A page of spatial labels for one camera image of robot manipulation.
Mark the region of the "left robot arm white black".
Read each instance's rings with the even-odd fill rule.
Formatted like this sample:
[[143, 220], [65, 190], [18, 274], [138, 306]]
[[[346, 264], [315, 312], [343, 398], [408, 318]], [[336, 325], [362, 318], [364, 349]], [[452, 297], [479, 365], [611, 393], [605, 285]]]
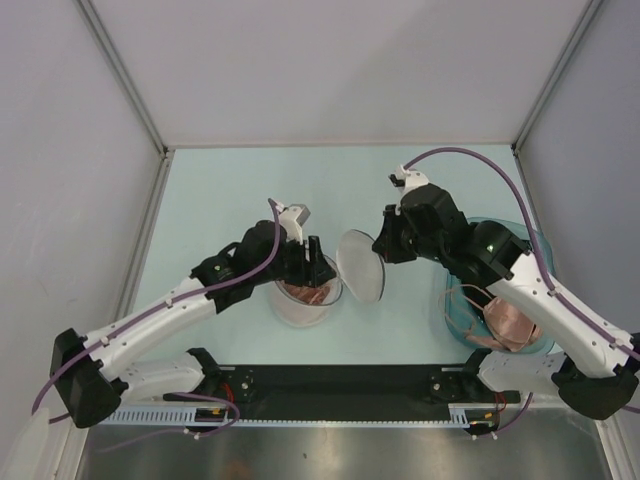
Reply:
[[284, 282], [317, 288], [337, 276], [318, 237], [299, 241], [273, 221], [258, 222], [144, 311], [85, 335], [69, 328], [56, 336], [50, 379], [66, 418], [83, 429], [107, 419], [129, 399], [192, 393], [202, 400], [214, 397], [221, 376], [203, 349], [192, 349], [158, 369], [139, 358], [181, 330], [249, 299], [258, 286]]

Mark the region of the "pink satin bra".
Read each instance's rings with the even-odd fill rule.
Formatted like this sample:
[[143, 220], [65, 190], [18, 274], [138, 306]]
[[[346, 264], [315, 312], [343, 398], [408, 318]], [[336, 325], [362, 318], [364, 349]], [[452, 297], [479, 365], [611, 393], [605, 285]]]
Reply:
[[533, 354], [548, 346], [540, 327], [486, 289], [453, 281], [437, 305], [449, 332], [469, 348]]
[[339, 298], [339, 292], [332, 282], [317, 287], [282, 283], [282, 288], [293, 301], [307, 306], [331, 305]]

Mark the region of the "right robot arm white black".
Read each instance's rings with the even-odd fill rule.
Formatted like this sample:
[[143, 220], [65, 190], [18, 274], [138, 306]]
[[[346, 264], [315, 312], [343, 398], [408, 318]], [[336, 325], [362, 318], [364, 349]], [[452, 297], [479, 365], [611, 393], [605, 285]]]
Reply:
[[425, 182], [399, 183], [397, 204], [384, 209], [373, 251], [387, 263], [424, 258], [461, 282], [487, 290], [549, 335], [561, 353], [538, 359], [486, 354], [461, 376], [463, 393], [484, 401], [495, 391], [556, 395], [577, 413], [605, 420], [624, 409], [638, 386], [638, 347], [628, 332], [571, 305], [535, 251], [495, 221], [470, 223], [451, 195]]

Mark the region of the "white mesh laundry bag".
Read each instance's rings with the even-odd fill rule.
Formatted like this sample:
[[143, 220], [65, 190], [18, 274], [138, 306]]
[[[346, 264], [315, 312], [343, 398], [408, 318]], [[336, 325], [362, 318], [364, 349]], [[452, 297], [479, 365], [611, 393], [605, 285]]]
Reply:
[[382, 258], [372, 251], [373, 238], [360, 230], [346, 231], [340, 238], [334, 258], [329, 262], [338, 276], [330, 281], [339, 292], [331, 305], [307, 306], [293, 301], [283, 290], [282, 283], [274, 283], [269, 290], [269, 304], [284, 323], [297, 328], [309, 328], [323, 322], [339, 304], [348, 290], [362, 304], [381, 300], [385, 288], [385, 267]]

